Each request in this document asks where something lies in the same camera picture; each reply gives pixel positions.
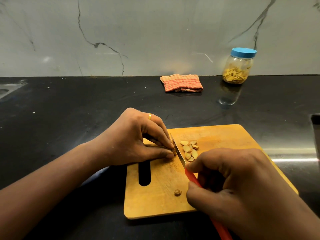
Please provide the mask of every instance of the glass jar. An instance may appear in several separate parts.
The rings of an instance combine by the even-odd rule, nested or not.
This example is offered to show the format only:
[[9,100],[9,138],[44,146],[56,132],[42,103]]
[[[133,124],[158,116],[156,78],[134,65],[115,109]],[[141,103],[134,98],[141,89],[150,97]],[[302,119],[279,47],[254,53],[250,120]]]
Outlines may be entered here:
[[222,79],[231,84],[242,84],[249,75],[257,51],[250,48],[233,48],[226,60]]

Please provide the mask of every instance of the right hand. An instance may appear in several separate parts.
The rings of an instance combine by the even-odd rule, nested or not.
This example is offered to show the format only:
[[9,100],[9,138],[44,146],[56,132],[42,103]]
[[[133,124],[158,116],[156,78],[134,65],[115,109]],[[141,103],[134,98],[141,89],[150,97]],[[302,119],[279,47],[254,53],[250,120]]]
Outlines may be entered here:
[[190,205],[242,239],[320,239],[320,220],[258,149],[212,149],[186,165]]

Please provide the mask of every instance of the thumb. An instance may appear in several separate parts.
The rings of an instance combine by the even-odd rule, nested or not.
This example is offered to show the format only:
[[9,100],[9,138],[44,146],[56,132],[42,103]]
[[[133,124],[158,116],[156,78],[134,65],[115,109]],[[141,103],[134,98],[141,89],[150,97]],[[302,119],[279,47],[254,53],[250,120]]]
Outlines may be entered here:
[[193,182],[189,182],[189,189],[186,192],[186,199],[188,203],[200,210],[212,219],[225,222],[227,217],[228,195],[221,191],[219,193],[214,193],[212,191],[200,188]]
[[158,158],[174,158],[172,151],[157,147],[157,146],[143,146],[142,161],[158,159]]

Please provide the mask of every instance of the black granite countertop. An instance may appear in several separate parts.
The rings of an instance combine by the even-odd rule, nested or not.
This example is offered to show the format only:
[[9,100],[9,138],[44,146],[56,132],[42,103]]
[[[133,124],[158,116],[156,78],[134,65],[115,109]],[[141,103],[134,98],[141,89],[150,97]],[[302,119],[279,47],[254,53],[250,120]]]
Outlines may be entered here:
[[[160,116],[167,128],[242,125],[320,215],[320,173],[310,120],[320,113],[320,77],[250,76],[241,87],[222,83],[220,76],[200,81],[202,93],[186,94],[165,93],[159,77],[0,78],[0,85],[25,84],[0,99],[0,189],[96,137],[133,107]],[[126,166],[110,167],[68,195],[26,239],[216,236],[200,212],[127,220],[125,184]]]

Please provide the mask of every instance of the folded cloth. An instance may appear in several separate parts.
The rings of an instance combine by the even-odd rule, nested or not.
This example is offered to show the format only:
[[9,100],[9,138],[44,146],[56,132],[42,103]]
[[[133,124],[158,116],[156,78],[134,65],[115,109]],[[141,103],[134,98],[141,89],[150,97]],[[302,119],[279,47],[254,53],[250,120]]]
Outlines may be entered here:
[[160,80],[164,84],[166,92],[202,92],[203,87],[198,75],[179,75],[162,76]]

